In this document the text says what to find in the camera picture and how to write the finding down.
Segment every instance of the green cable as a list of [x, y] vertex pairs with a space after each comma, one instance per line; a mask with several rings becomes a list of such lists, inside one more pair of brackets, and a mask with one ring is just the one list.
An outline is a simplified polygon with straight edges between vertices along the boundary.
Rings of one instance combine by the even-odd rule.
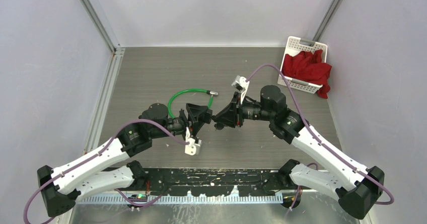
[[[203, 90], [203, 89], [187, 89], [187, 90], [180, 91], [180, 92], [176, 93], [175, 95], [173, 95], [173, 96], [171, 97], [171, 99], [169, 100], [169, 103], [168, 103], [169, 116], [171, 116], [172, 118], [174, 118], [174, 117], [175, 117], [175, 115], [173, 115], [173, 113], [172, 113], [172, 109], [171, 109], [171, 105], [172, 105], [173, 100], [174, 100], [175, 98], [177, 98], [179, 95], [182, 95], [182, 94], [187, 93], [187, 92], [201, 92], [201, 93], [206, 93], [206, 94], [209, 94], [209, 95], [210, 95], [210, 91], [208, 91], [208, 90]], [[208, 107], [208, 108], [210, 108], [210, 106], [212, 105], [212, 100], [213, 100], [213, 99], [214, 99], [214, 96], [213, 96], [213, 95], [210, 95], [210, 100], [209, 100], [209, 103], [207, 104], [207, 107]]]

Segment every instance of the red towel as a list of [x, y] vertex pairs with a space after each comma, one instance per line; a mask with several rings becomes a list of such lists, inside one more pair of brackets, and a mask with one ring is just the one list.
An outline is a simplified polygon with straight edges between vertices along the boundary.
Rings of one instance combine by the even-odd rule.
[[287, 76], [299, 79], [305, 82], [310, 82], [316, 85], [323, 85], [317, 91], [317, 95], [321, 98], [328, 99], [327, 93], [331, 90], [328, 85], [328, 78], [331, 73], [332, 66], [327, 63], [322, 63], [322, 52], [319, 49], [313, 53], [301, 51], [294, 57], [286, 54], [281, 72]]

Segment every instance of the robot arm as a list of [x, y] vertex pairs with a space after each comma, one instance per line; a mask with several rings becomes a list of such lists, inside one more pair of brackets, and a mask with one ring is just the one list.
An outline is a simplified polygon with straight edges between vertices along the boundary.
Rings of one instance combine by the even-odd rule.
[[[151, 120], [173, 135], [182, 135], [185, 152], [197, 154], [201, 145], [196, 135], [205, 123], [210, 123], [212, 110], [207, 106], [187, 104], [188, 117], [181, 110], [176, 118], [168, 118], [168, 109], [163, 104], [152, 104], [139, 119]], [[87, 153], [86, 155], [57, 168], [43, 166], [37, 170], [39, 186], [54, 181], [42, 191], [42, 197], [50, 217], [70, 210], [77, 201], [88, 196], [116, 188], [144, 186], [146, 174], [137, 161], [110, 172], [102, 172], [109, 166], [127, 160], [150, 148], [153, 138], [168, 136], [165, 132], [148, 123], [134, 123], [124, 127], [116, 138]]]
[[[306, 186], [337, 200], [340, 206], [355, 218], [363, 219], [382, 194], [382, 190], [370, 180], [356, 173], [339, 158], [320, 145], [304, 125], [300, 115], [286, 104], [286, 96], [277, 86], [265, 86], [260, 92], [260, 101], [246, 96], [249, 82], [237, 77], [233, 82], [239, 92], [235, 92], [231, 103], [220, 113], [213, 116], [216, 129], [224, 126], [235, 128], [243, 126], [246, 119], [269, 122], [269, 128], [280, 139], [306, 152], [329, 173], [316, 171], [289, 160], [280, 170], [283, 181], [293, 185]], [[322, 143], [353, 166], [381, 184], [384, 183], [384, 172], [378, 167], [368, 169], [345, 155], [323, 138], [313, 126], [309, 128]]]

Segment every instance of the gray table surface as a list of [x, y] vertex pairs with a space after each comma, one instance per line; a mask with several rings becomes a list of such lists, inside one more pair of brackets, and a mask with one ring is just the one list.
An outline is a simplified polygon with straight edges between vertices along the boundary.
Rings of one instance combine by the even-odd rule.
[[[100, 143], [117, 128], [137, 118], [152, 103], [167, 105], [172, 95], [189, 88], [203, 88], [220, 93], [212, 105], [216, 114], [230, 102], [236, 75], [248, 77], [263, 63], [280, 66], [284, 48], [250, 47], [144, 47], [127, 48], [107, 112]], [[262, 69], [250, 82], [248, 96], [259, 100], [265, 85], [277, 85], [278, 74]], [[286, 87], [288, 106], [295, 110]], [[332, 144], [340, 148], [327, 100], [295, 90], [307, 120]], [[209, 96], [202, 93], [178, 97], [172, 106], [178, 114], [185, 103], [207, 105]], [[242, 128], [215, 130], [205, 125], [198, 134], [203, 140], [201, 152], [188, 156], [184, 147], [170, 138], [153, 140], [153, 147], [131, 160], [143, 167], [195, 168], [280, 168], [288, 159], [304, 164], [314, 162], [306, 153], [274, 137], [268, 123], [246, 120]]]

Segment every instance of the white wall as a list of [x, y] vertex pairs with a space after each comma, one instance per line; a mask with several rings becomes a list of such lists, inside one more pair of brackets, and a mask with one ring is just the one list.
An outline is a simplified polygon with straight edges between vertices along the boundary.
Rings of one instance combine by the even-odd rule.
[[81, 156], [111, 53], [79, 0], [0, 5], [0, 223], [23, 223], [37, 169]]
[[[327, 43], [330, 104], [346, 153], [385, 171], [396, 197], [377, 223], [427, 217], [427, 0], [343, 0]], [[386, 194], [381, 200], [387, 200]]]
[[99, 0], [121, 46], [279, 46], [312, 38], [332, 0]]

